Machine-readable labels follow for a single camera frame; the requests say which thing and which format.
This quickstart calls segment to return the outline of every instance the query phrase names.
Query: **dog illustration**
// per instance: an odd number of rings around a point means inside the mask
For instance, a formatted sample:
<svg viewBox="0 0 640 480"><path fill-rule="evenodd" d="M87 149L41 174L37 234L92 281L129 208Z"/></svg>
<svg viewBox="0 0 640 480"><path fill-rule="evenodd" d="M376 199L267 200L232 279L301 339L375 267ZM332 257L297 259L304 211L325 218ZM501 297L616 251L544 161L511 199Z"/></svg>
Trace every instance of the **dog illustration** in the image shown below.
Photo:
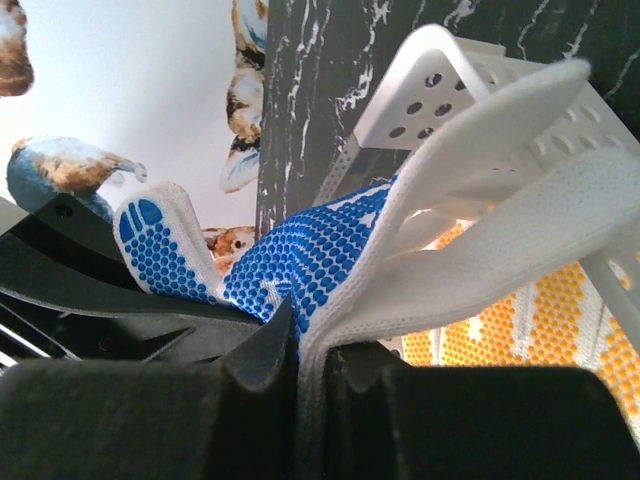
<svg viewBox="0 0 640 480"><path fill-rule="evenodd" d="M267 0L233 0L236 57L227 91L227 119L236 138L220 177L225 193L238 191L258 177L268 13Z"/></svg>
<svg viewBox="0 0 640 480"><path fill-rule="evenodd" d="M220 275L225 276L233 264L253 247L256 229L254 227L205 228L202 233Z"/></svg>
<svg viewBox="0 0 640 480"><path fill-rule="evenodd" d="M39 136L16 142L7 165L9 193L22 209L33 212L59 193L78 197L94 213L108 222L113 210L98 195L98 189L109 182L119 186L129 172L136 180L147 181L147 170L110 152L75 138Z"/></svg>
<svg viewBox="0 0 640 480"><path fill-rule="evenodd" d="M0 97L24 95L33 85L26 37L27 16L18 0L0 0Z"/></svg>

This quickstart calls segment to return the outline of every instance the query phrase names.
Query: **hole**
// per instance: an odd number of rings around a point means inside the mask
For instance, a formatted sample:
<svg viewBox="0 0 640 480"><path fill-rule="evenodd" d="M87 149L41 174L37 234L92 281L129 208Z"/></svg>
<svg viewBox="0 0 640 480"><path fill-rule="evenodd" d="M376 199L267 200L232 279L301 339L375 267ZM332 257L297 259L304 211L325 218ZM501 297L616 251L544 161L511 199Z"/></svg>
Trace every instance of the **hole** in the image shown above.
<svg viewBox="0 0 640 480"><path fill-rule="evenodd" d="M624 144L622 143L622 141L615 135L607 135L604 138L607 142L607 145L609 145L610 147L624 148Z"/></svg>
<svg viewBox="0 0 640 480"><path fill-rule="evenodd" d="M424 140L425 138L429 137L435 130L431 127L425 128L424 130L420 130L418 132L418 138L420 140Z"/></svg>
<svg viewBox="0 0 640 480"><path fill-rule="evenodd" d="M533 150L534 155L538 155L539 157L544 157L547 154L547 146L539 138L535 139L533 143L531 143L531 149Z"/></svg>
<svg viewBox="0 0 640 480"><path fill-rule="evenodd" d="M444 117L447 113L451 111L452 108L453 108L453 105L451 105L450 103L443 103L438 108L436 108L436 111L434 112L434 114L436 117Z"/></svg>
<svg viewBox="0 0 640 480"><path fill-rule="evenodd" d="M586 148L600 148L600 145L598 145L598 142L596 142L593 138L589 137L588 135L578 135L578 140L580 140L580 143L584 145Z"/></svg>
<svg viewBox="0 0 640 480"><path fill-rule="evenodd" d="M572 154L575 150L569 139L562 135L551 135L551 141L563 153Z"/></svg>
<svg viewBox="0 0 640 480"><path fill-rule="evenodd" d="M406 132L407 129L404 127L396 127L393 130L391 130L389 132L389 136L391 138L398 138L399 136L401 136L404 132Z"/></svg>
<svg viewBox="0 0 640 480"><path fill-rule="evenodd" d="M55 207L53 207L53 211L60 218L71 218L73 217L73 208L69 205L65 205L64 203L59 203Z"/></svg>
<svg viewBox="0 0 640 480"><path fill-rule="evenodd" d="M564 118L566 118L567 120L569 120L570 122L575 122L576 120L578 120L578 116L576 115L576 113L571 110L570 108L567 108L564 113L562 114L562 116Z"/></svg>
<svg viewBox="0 0 640 480"><path fill-rule="evenodd" d="M422 108L422 103L420 102L412 103L407 107L407 113L409 115L413 115L414 113L419 112L421 108Z"/></svg>
<svg viewBox="0 0 640 480"><path fill-rule="evenodd" d="M440 75L439 73L434 73L433 75L429 75L427 78L424 79L424 86L427 88L433 88L437 84L439 84L441 81L442 81L442 75Z"/></svg>
<svg viewBox="0 0 640 480"><path fill-rule="evenodd" d="M580 105L580 111L592 122L600 123L600 115L589 105Z"/></svg>

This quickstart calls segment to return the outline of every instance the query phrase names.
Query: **blue bird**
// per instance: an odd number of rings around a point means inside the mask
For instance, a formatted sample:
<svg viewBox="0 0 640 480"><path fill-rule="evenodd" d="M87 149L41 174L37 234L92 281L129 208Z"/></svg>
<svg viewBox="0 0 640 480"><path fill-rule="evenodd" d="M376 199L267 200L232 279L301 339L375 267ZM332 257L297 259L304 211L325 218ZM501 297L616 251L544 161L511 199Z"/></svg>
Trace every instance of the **blue bird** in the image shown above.
<svg viewBox="0 0 640 480"><path fill-rule="evenodd" d="M18 206L33 212L60 193L77 197L94 213L111 222L113 209L98 195L107 181L122 184L118 170L147 181L141 163L119 157L80 140L39 136L16 142L7 165L7 186Z"/></svg>

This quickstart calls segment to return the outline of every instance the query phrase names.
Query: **white wall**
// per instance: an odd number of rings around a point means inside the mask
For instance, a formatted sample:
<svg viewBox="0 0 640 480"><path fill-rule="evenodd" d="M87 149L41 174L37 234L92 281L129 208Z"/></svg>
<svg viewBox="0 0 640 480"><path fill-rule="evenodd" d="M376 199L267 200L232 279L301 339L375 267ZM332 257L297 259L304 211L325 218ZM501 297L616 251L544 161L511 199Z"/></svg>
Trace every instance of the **white wall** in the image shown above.
<svg viewBox="0 0 640 480"><path fill-rule="evenodd" d="M0 99L0 164L20 138L63 135L142 162L146 185L185 187L203 227L253 225L255 182L224 194L233 139L231 0L21 0L32 90ZM8 197L5 166L0 195ZM112 206L143 185L100 194Z"/></svg>

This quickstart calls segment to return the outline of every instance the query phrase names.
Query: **sock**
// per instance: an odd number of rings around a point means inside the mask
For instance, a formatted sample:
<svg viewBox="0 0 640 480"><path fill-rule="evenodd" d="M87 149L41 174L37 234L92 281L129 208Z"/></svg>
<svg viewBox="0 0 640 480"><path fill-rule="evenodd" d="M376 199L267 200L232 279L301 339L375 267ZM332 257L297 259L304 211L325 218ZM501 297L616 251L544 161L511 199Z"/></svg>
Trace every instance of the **sock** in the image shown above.
<svg viewBox="0 0 640 480"><path fill-rule="evenodd" d="M505 200L443 250L383 262L376 278L301 360L297 447L308 471L322 432L329 350L465 320L603 248L640 221L640 158L619 149L570 158ZM312 458L306 454L314 452Z"/></svg>
<svg viewBox="0 0 640 480"><path fill-rule="evenodd" d="M131 195L116 211L114 237L140 288L147 293L225 304L213 263L187 193L162 183Z"/></svg>
<svg viewBox="0 0 640 480"><path fill-rule="evenodd" d="M136 209L142 212L144 207L155 212L152 220L163 225L162 232L165 228L171 230L173 240L169 245L175 245L174 251L178 250L180 258L185 259L185 271L188 267L193 272L197 286L202 284L207 289L207 301L225 302L268 321L279 302L291 293L300 354L298 468L301 473L312 472L313 477L321 458L318 449L322 440L326 338L376 278L378 269L393 252L394 239L405 219L437 204L460 178L488 168L495 159L506 158L535 138L573 102L588 73L585 62L565 61L472 105L432 135L392 181L295 214L249 250L223 281L211 273L210 257L207 266L195 253L197 245L205 247L186 194L173 195L175 201L157 195L163 188L170 191L175 186L159 186L151 192L156 195L140 192L125 202L116 213L119 244L129 257L130 268L140 266L140 258L133 265L140 255L139 249L134 251L133 241L140 244L136 235L141 234L131 233L131 223L136 232L145 231L146 226L138 228L142 222L138 219L136 224L134 215ZM124 228L123 217L127 219ZM147 245L146 240L144 254L153 254L153 250L148 251L154 248L153 242ZM153 269L132 271L143 283L153 274L153 285L148 284L147 291L153 292L151 287L155 287L158 293L189 295L173 286L158 290ZM167 280L160 273L159 281L166 285Z"/></svg>

